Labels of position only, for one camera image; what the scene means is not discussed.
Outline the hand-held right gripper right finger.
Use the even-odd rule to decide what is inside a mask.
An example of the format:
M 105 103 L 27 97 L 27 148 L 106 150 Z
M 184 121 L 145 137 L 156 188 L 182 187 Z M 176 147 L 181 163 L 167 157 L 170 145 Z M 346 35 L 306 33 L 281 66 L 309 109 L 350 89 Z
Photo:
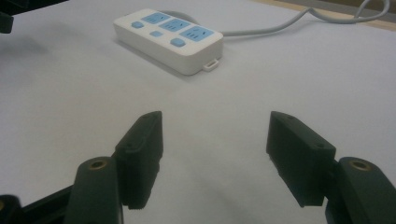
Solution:
M 373 163 L 336 148 L 294 116 L 273 111 L 266 152 L 301 207 L 325 205 L 328 224 L 396 224 L 396 188 Z

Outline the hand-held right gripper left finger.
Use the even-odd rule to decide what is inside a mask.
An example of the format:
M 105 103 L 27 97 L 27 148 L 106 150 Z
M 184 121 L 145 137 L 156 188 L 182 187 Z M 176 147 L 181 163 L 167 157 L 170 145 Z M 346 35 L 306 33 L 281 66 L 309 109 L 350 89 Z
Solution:
M 110 157 L 84 161 L 77 171 L 64 224 L 123 224 L 123 208 L 146 206 L 163 156 L 163 114 L 141 116 Z

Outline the white and blue power strip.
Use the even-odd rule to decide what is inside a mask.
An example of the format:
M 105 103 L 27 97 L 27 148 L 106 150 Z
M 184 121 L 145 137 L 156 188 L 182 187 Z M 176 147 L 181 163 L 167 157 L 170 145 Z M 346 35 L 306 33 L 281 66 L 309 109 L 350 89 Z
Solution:
M 165 12 L 142 9 L 113 21 L 118 39 L 182 75 L 219 65 L 223 34 Z

